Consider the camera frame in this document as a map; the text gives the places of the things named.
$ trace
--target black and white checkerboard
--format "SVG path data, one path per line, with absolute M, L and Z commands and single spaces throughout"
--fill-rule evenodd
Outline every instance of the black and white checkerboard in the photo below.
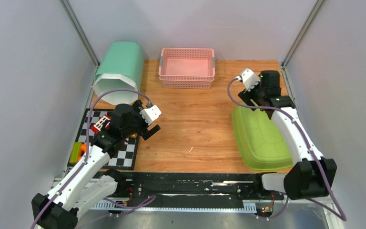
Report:
M 76 136 L 76 142 L 85 143 L 87 136 L 87 113 L 89 109 L 86 109 L 85 115 L 81 122 L 78 135 Z M 110 116 L 111 109 L 94 109 L 91 117 L 92 127 L 103 115 Z M 89 128 L 89 141 L 93 140 L 94 132 Z M 114 169 L 134 169 L 135 158 L 137 155 L 139 137 L 130 137 L 124 143 L 124 146 L 119 150 L 119 152 L 110 159 L 109 163 L 103 166 L 103 168 L 114 168 Z

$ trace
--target wooden tabletop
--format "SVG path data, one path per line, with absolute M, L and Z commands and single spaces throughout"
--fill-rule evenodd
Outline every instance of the wooden tabletop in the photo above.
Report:
M 154 123 L 161 129 L 147 141 L 140 140 L 135 170 L 258 172 L 242 162 L 231 121 L 236 104 L 226 92 L 229 81 L 246 67 L 256 74 L 262 70 L 281 73 L 278 61 L 216 61 L 211 89 L 174 89 L 162 87 L 158 75 L 159 61 L 145 61 L 141 91 L 162 111 Z M 282 95 L 287 95 L 283 78 L 280 85 Z M 243 88 L 241 83 L 234 83 L 231 87 L 238 101 L 237 94 Z M 102 100 L 96 108 L 114 109 L 114 105 Z

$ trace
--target metal frame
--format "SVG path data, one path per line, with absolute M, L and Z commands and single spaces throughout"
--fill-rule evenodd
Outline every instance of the metal frame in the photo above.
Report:
M 297 50 L 299 44 L 301 43 L 302 39 L 304 38 L 305 34 L 308 32 L 309 28 L 311 27 L 312 23 L 314 22 L 316 16 L 320 12 L 320 9 L 323 6 L 323 3 L 325 0 L 317 0 L 314 7 L 312 8 L 311 12 L 308 15 L 308 18 L 306 19 L 304 25 L 302 26 L 299 34 L 297 35 L 297 38 L 295 39 L 293 45 L 290 48 L 290 51 L 288 51 L 287 56 L 285 56 L 282 66 L 285 68 L 288 63 L 291 61 L 291 58 L 293 57 L 295 51 Z
M 281 72 L 284 77 L 285 85 L 287 87 L 288 95 L 291 97 L 295 105 L 297 104 L 296 95 L 291 89 L 293 86 L 290 78 L 288 77 L 288 70 L 287 66 L 290 63 L 293 55 L 295 54 L 296 50 L 298 49 L 299 45 L 301 44 L 302 40 L 304 39 L 306 33 L 308 32 L 309 28 L 311 27 L 312 23 L 314 22 L 315 18 L 318 16 L 325 0 L 317 0 L 315 5 L 313 6 L 311 12 L 309 13 L 307 19 L 305 20 L 304 25 L 302 26 L 300 32 L 298 33 L 293 45 L 291 46 L 290 50 L 288 51 L 287 55 L 285 56 L 283 62 L 281 63 Z
M 168 211 L 168 212 L 225 212 L 225 213 L 256 213 L 256 204 L 250 201 L 243 200 L 243 208 L 153 208 L 142 207 L 137 211 Z M 92 210 L 112 210 L 112 211 L 126 211 L 125 208 L 116 208 L 114 204 L 101 200 L 95 204 Z
M 328 206 L 331 209 L 336 208 L 333 203 L 328 204 Z M 326 222 L 327 222 L 329 229 L 344 229 L 345 228 L 343 221 L 339 217 L 335 216 L 332 212 L 328 211 L 325 208 L 323 210 L 324 210 L 324 213 L 326 216 Z
M 76 33 L 78 34 L 83 46 L 85 47 L 86 52 L 88 53 L 89 57 L 91 58 L 92 62 L 96 65 L 96 69 L 99 67 L 100 63 L 93 51 L 93 48 L 89 44 L 88 39 L 86 38 L 85 33 L 83 32 L 83 29 L 81 25 L 78 22 L 78 19 L 76 18 L 75 13 L 72 10 L 72 7 L 68 0 L 59 0 L 62 7 L 64 8 L 68 18 L 70 19 L 72 26 L 76 30 Z
M 85 108 L 90 108 L 91 107 L 92 100 L 93 100 L 93 95 L 94 95 L 94 89 L 93 89 L 94 82 L 95 82 L 95 79 L 93 78 L 91 90 L 89 91 L 88 101 L 86 101 Z

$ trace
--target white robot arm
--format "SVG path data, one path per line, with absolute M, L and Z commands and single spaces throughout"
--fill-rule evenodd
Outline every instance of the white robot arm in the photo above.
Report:
M 280 74 L 277 71 L 262 71 L 258 77 L 252 70 L 247 68 L 241 72 L 237 79 L 245 86 L 245 89 L 238 94 L 239 97 L 248 106 L 254 107 L 253 102 L 255 102 L 266 111 L 268 117 L 280 130 L 291 152 L 294 164 L 288 174 L 261 174 L 259 176 L 261 178 L 260 189 L 286 193 L 291 199 L 327 196 L 329 194 L 328 190 L 311 151 L 314 152 L 322 165 L 330 186 L 335 177 L 336 163 L 333 159 L 326 159 L 312 143 L 299 121 L 297 110 L 291 98 L 281 96 Z M 310 148 L 305 145 L 304 138 L 294 122 L 298 123 L 303 131 Z
M 144 109 L 137 100 L 133 105 L 119 104 L 111 113 L 111 119 L 102 125 L 94 135 L 89 155 L 84 155 L 64 179 L 46 195 L 38 193 L 31 205 L 34 217 L 52 201 L 37 224 L 44 229 L 73 229 L 78 219 L 103 198 L 123 191 L 126 177 L 117 170 L 110 169 L 93 185 L 85 189 L 92 177 L 118 152 L 126 138 L 133 134 L 147 140 L 160 127 L 148 127 L 161 115 L 155 105 Z

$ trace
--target green plastic container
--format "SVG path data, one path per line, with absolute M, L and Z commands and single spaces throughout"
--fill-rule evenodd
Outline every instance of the green plastic container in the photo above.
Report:
M 114 42 L 110 45 L 95 75 L 93 89 L 100 96 L 117 88 L 141 89 L 144 56 L 135 42 Z M 104 101 L 112 104 L 131 104 L 138 95 L 131 92 L 114 92 L 105 95 Z
M 293 165 L 283 136 L 266 112 L 238 106 L 232 111 L 232 124 L 246 166 L 255 170 L 276 170 Z

